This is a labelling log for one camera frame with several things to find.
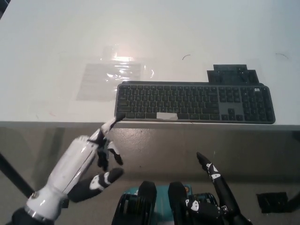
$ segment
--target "teal box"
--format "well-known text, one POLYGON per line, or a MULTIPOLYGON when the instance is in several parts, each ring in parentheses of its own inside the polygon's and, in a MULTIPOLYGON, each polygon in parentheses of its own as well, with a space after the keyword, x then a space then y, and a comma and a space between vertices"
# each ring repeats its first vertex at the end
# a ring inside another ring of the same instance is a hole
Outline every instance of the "teal box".
MULTIPOLYGON (((191 195, 191 186, 186 184, 184 187, 186 188, 187 195, 191 195)), ((168 189, 168 185, 156 186, 157 196, 151 225, 174 225, 173 214, 169 203, 168 189)), ((138 187, 133 187, 127 190, 125 193, 137 195, 138 187)))

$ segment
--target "robotic thumb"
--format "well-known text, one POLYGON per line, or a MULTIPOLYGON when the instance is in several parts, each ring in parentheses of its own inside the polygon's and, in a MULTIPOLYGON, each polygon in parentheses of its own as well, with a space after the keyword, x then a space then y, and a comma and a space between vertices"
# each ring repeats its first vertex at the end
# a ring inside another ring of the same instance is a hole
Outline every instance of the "robotic thumb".
POLYGON ((78 182, 68 193, 68 198, 75 202, 82 202, 100 194, 105 188, 114 183, 124 173, 122 168, 114 168, 110 172, 96 175, 93 178, 78 182))

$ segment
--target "floor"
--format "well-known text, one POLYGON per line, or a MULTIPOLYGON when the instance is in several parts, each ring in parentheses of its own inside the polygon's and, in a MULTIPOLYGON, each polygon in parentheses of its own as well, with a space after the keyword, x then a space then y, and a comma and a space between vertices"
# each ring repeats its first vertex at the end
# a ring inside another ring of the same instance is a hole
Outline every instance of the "floor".
MULTIPOLYGON (((47 176, 70 142, 89 135, 89 128, 0 127, 1 153, 35 189, 47 176)), ((110 225, 119 197, 143 180, 157 185, 180 180, 194 193, 212 192, 213 185, 196 159, 200 151, 223 174, 243 214, 254 225, 300 224, 299 211, 290 214, 260 213, 256 194, 287 192, 292 197, 300 187, 300 143, 286 132, 221 130, 115 129, 110 137, 124 160, 124 176, 101 195, 63 209, 57 225, 110 225)), ((111 159, 110 167, 116 167, 111 159)), ((86 176, 101 170, 93 164, 86 176)), ((0 224, 22 207, 25 197, 0 174, 0 224)))

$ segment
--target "keyboard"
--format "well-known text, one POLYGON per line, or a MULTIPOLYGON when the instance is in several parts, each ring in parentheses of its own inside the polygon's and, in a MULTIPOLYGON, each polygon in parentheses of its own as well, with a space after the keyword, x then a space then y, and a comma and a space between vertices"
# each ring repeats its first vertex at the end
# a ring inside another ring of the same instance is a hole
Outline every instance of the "keyboard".
POLYGON ((263 84, 212 85, 205 82, 123 82, 118 86, 115 115, 124 120, 272 124, 270 90, 263 84))

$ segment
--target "table surface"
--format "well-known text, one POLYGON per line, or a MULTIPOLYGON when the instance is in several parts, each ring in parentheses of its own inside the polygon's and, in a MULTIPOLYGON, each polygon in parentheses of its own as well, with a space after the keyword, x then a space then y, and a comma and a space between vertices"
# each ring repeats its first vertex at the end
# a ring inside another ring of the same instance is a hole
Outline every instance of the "table surface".
POLYGON ((0 125, 98 124, 124 80, 207 82, 213 64, 247 64, 270 88, 273 125, 119 127, 300 130, 299 10, 297 0, 11 1, 0 20, 0 125))

